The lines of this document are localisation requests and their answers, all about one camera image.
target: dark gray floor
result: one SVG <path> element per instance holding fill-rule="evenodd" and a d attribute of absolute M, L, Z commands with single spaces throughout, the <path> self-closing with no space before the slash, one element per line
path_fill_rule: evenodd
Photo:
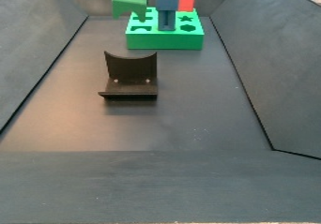
<path fill-rule="evenodd" d="M 107 103 L 103 50 L 150 51 L 87 21 L 2 136 L 2 223 L 320 221 L 320 161 L 270 150 L 202 24 L 204 51 L 159 51 L 157 102 Z"/>
<path fill-rule="evenodd" d="M 158 100 L 106 102 L 103 51 L 126 48 L 127 21 L 90 19 L 2 138 L 2 151 L 269 148 L 209 18 L 202 51 L 158 52 Z"/>

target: black plastic bracket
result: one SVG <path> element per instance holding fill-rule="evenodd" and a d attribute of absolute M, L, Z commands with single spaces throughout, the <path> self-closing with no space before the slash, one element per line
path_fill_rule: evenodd
<path fill-rule="evenodd" d="M 157 52 L 153 55 L 127 58 L 107 52 L 106 61 L 110 73 L 105 97 L 157 97 Z"/>

